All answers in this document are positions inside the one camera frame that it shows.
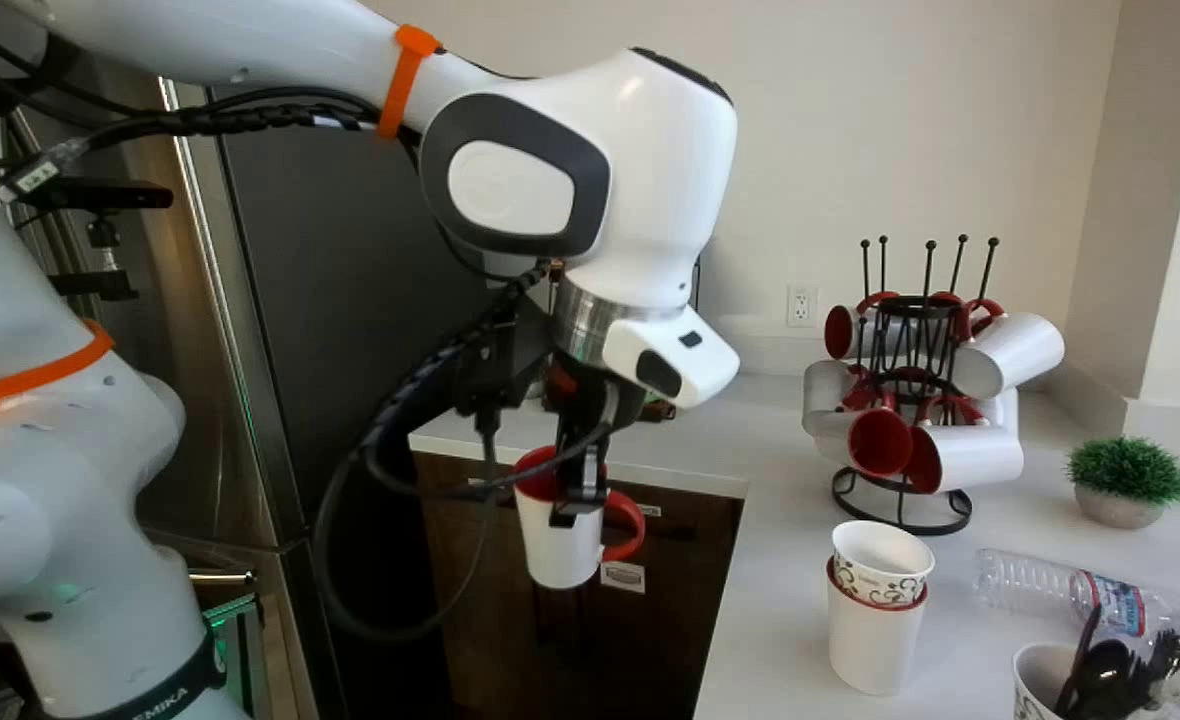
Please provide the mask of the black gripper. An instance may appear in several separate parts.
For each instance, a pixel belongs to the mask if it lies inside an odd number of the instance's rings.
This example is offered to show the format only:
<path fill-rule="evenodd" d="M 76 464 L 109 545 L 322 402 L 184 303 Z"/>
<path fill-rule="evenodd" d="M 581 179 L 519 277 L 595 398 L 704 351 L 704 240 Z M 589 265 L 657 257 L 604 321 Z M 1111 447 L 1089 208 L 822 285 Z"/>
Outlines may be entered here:
<path fill-rule="evenodd" d="M 551 527 L 577 527 L 581 490 L 591 503 L 604 503 L 612 431 L 677 415 L 657 393 L 571 360 L 554 346 L 554 325 L 526 300 L 488 311 L 462 338 L 453 408 L 460 415 L 499 415 L 522 402 L 536 402 L 554 422 L 561 497 L 551 499 Z"/>

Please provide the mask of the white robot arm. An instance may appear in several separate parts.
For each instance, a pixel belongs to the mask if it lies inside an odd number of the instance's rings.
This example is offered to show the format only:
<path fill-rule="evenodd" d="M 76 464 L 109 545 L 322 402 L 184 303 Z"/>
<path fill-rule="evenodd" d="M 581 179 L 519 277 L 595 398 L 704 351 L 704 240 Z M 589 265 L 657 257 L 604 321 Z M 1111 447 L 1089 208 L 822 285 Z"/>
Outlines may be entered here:
<path fill-rule="evenodd" d="M 186 563 L 141 522 L 184 441 L 170 383 L 76 311 L 11 212 L 145 138 L 307 130 L 303 164 L 249 168 L 255 257 L 307 272 L 266 332 L 277 425 L 312 441 L 322 508 L 396 535 L 406 441 L 571 376 L 581 490 L 644 408 L 725 393 L 737 351 L 690 303 L 737 154 L 728 94 L 651 52 L 507 75 L 367 0 L 0 0 L 0 94 L 55 143 L 0 161 L 0 682 L 15 720 L 251 720 Z"/>

